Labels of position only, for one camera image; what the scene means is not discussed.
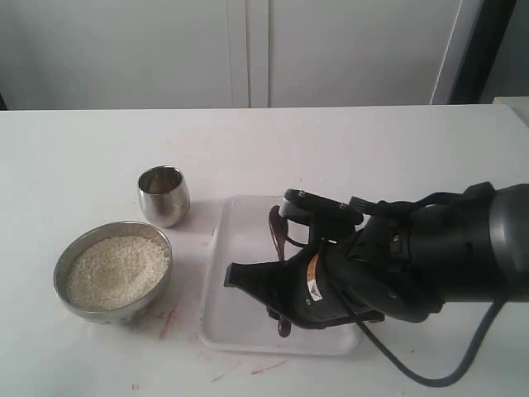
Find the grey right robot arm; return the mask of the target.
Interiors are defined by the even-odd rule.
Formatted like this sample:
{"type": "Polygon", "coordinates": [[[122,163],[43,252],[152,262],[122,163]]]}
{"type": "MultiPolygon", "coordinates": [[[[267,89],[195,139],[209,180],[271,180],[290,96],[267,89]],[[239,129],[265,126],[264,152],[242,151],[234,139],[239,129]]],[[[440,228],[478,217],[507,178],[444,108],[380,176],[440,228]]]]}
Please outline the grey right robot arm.
{"type": "Polygon", "coordinates": [[[377,203],[290,189],[279,218],[307,226],[307,243],[287,260],[231,263],[224,285],[300,328],[420,323],[448,302],[528,299],[526,184],[377,203]]]}

